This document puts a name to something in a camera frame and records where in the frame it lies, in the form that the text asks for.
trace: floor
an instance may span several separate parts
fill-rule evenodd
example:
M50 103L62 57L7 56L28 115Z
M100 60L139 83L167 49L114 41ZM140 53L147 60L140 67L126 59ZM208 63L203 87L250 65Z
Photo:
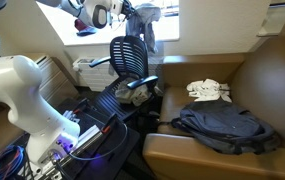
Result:
M88 98L94 100L99 92L93 92L87 87L76 87L80 93L79 98ZM159 113L161 110L162 97L155 100L152 105L146 107L143 111ZM137 144L131 155L128 157L122 170L115 180L153 180L154 174L142 157L144 138L148 133L156 132L156 119L145 117L135 118L127 122L127 126L140 133L140 142Z

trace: blue cable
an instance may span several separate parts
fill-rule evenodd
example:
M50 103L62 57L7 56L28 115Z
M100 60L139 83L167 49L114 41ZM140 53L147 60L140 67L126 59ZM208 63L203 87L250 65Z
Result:
M15 154L18 153L18 156L15 155L16 157L13 158L7 165L5 165L3 168L0 167L0 180L11 176L18 170L21 163L23 162L23 151L24 149L20 146L10 145L0 153L0 161L12 152L15 152Z

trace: wall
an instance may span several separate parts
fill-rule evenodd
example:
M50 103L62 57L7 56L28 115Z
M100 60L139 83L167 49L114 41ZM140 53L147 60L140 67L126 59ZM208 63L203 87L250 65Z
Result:
M180 0L180 40L158 42L157 55L252 51L263 41L256 34L269 3L270 0ZM0 11L0 38L2 55L48 53L59 58L80 84L83 81L73 72L73 61L79 56L108 55L107 45L64 47L32 0L10 0Z

